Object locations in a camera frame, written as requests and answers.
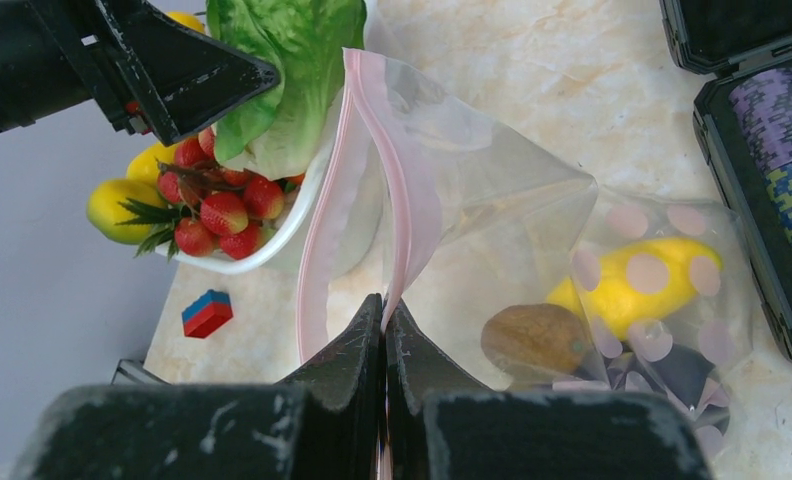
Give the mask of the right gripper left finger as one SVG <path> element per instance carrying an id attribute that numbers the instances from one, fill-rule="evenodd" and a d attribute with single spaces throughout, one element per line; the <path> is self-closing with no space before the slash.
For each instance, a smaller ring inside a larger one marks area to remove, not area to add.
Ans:
<path id="1" fill-rule="evenodd" d="M 279 383 L 305 392 L 291 479 L 374 479 L 382 407 L 383 299 L 368 295 L 347 327 Z"/>

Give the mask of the brown potato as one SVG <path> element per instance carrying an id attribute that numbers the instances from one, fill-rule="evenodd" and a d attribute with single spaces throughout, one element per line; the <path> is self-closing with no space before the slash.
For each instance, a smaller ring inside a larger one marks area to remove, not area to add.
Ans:
<path id="1" fill-rule="evenodd" d="M 509 306 L 483 326 L 485 357 L 515 377 L 570 374 L 592 347 L 589 330 L 572 311 L 549 303 Z"/>

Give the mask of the purple eggplant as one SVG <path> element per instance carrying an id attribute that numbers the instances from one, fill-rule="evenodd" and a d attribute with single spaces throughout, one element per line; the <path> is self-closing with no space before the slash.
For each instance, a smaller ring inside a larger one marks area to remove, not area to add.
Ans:
<path id="1" fill-rule="evenodd" d="M 655 362 L 630 350 L 613 359 L 595 354 L 590 360 L 598 368 L 596 372 L 580 367 L 572 375 L 555 380 L 552 386 L 662 395 L 689 417 L 696 432 L 723 437 L 728 431 L 731 398 L 714 364 L 698 351 L 675 345 Z"/>

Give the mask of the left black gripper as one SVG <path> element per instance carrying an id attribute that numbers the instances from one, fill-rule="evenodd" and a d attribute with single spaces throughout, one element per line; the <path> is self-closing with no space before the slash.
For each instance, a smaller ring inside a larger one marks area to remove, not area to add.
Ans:
<path id="1" fill-rule="evenodd" d="M 92 100 L 117 131 L 171 145 L 280 83 L 276 65 L 172 20 L 147 1 L 31 1 L 52 58 L 42 115 Z"/>

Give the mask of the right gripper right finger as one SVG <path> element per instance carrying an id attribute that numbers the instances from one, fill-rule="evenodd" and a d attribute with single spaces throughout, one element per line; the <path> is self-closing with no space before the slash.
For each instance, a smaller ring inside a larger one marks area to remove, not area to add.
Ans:
<path id="1" fill-rule="evenodd" d="M 425 333 L 403 302 L 385 330 L 391 477 L 447 479 L 448 446 L 437 425 L 439 395 L 487 391 Z"/>

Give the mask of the yellow mango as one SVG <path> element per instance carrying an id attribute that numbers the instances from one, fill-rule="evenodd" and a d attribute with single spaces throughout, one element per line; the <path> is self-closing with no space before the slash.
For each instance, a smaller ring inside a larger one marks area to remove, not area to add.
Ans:
<path id="1" fill-rule="evenodd" d="M 602 255 L 580 247 L 570 275 L 546 301 L 582 319 L 600 320 L 624 341 L 633 324 L 662 320 L 700 295 L 716 295 L 722 270 L 721 256 L 689 237 L 632 242 Z"/>

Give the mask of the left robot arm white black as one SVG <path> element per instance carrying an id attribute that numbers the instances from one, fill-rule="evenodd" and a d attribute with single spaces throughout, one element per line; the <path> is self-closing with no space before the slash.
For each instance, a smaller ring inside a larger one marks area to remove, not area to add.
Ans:
<path id="1" fill-rule="evenodd" d="M 0 1 L 0 133 L 91 100 L 115 130 L 171 145 L 279 82 L 146 1 Z"/>

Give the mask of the clear zip top bag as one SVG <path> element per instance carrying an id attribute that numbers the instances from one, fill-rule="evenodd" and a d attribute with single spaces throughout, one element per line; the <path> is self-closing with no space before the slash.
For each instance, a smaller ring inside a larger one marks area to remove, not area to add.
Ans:
<path id="1" fill-rule="evenodd" d="M 328 287 L 362 192 L 379 187 L 385 239 L 383 324 L 403 301 L 421 330 L 459 366 L 502 389 L 555 388 L 592 355 L 630 350 L 648 362 L 690 347 L 727 378 L 749 355 L 750 274 L 736 213 L 708 200 L 625 194 L 473 109 L 419 70 L 365 50 L 342 55 L 345 85 L 336 142 L 312 212 L 297 287 L 302 360 L 327 343 Z M 624 341 L 600 320 L 582 319 L 592 347 L 570 374 L 512 376 L 484 355 L 481 332 L 499 311 L 548 303 L 580 247 L 602 255 L 629 243 L 689 237 L 723 260 L 721 286 Z"/>

